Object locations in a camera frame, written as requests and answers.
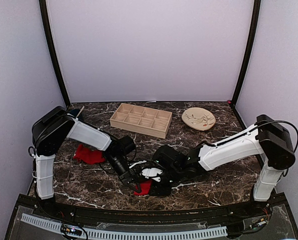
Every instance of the white wall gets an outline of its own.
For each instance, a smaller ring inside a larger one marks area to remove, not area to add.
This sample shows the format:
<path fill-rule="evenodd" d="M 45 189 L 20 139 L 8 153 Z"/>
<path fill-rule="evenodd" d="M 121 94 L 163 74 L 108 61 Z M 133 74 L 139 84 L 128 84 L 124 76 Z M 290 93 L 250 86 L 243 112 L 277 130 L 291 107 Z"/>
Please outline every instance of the white wall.
<path fill-rule="evenodd" d="M 237 109 L 247 125 L 267 114 L 298 127 L 298 0 L 262 1 Z M 277 190 L 285 192 L 298 226 L 298 150 L 295 165 Z"/>
<path fill-rule="evenodd" d="M 38 0 L 0 0 L 0 240 L 31 182 L 32 124 L 64 105 Z"/>
<path fill-rule="evenodd" d="M 49 0 L 72 102 L 227 101 L 253 0 Z"/>

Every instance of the round wooden plate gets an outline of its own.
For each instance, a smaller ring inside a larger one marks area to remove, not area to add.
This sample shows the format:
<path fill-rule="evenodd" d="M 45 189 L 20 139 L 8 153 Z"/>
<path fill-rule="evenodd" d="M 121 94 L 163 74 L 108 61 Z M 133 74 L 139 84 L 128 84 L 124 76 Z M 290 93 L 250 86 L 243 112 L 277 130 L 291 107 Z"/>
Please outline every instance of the round wooden plate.
<path fill-rule="evenodd" d="M 188 108 L 183 112 L 181 118 L 189 127 L 199 131 L 209 130 L 216 123 L 215 116 L 201 107 Z"/>

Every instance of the wooden compartment box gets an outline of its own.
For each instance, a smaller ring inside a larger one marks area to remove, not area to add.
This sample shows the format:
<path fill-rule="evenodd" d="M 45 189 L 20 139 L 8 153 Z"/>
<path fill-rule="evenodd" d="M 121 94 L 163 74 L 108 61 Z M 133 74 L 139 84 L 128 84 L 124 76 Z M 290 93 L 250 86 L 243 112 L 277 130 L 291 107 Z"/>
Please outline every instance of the wooden compartment box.
<path fill-rule="evenodd" d="M 172 112 L 122 103 L 110 118 L 114 128 L 165 139 Z"/>

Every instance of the red fabric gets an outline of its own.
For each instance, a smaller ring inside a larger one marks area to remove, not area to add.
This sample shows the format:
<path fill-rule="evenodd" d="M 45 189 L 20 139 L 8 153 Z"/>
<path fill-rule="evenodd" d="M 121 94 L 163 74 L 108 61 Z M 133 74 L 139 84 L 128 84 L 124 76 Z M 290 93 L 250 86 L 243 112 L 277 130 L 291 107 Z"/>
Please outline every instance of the red fabric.
<path fill-rule="evenodd" d="M 148 195 L 152 183 L 153 183 L 152 179 L 149 179 L 148 181 L 140 183 L 141 193 L 137 193 L 134 191 L 133 194 L 138 195 L 138 196 L 139 195 Z"/>
<path fill-rule="evenodd" d="M 103 158 L 103 152 L 99 150 L 90 150 L 84 145 L 80 144 L 75 151 L 73 159 L 78 161 L 84 161 L 86 164 L 98 164 L 103 163 L 105 159 Z"/>

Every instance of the dark marble tabletop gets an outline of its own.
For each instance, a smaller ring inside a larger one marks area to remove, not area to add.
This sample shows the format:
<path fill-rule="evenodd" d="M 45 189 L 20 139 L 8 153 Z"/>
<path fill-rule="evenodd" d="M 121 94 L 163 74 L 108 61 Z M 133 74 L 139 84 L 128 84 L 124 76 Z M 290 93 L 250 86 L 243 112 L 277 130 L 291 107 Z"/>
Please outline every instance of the dark marble tabletop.
<path fill-rule="evenodd" d="M 84 106 L 84 120 L 121 138 L 131 136 L 137 147 L 135 162 L 150 160 L 161 145 L 170 145 L 184 154 L 203 140 L 216 142 L 242 130 L 226 102 L 130 102 L 172 112 L 166 139 L 134 133 L 110 126 L 110 117 L 119 102 L 75 103 L 70 109 Z M 216 118 L 208 131 L 197 131 L 183 123 L 181 115 L 191 107 L 205 108 Z M 241 203 L 250 199 L 251 188 L 258 179 L 260 165 L 256 157 L 246 157 L 224 164 L 206 175 L 174 183 L 167 197 L 135 196 L 122 185 L 116 174 L 107 174 L 98 164 L 88 165 L 73 159 L 80 143 L 65 140 L 54 162 L 56 201 L 76 206 L 112 210 L 184 210 Z"/>

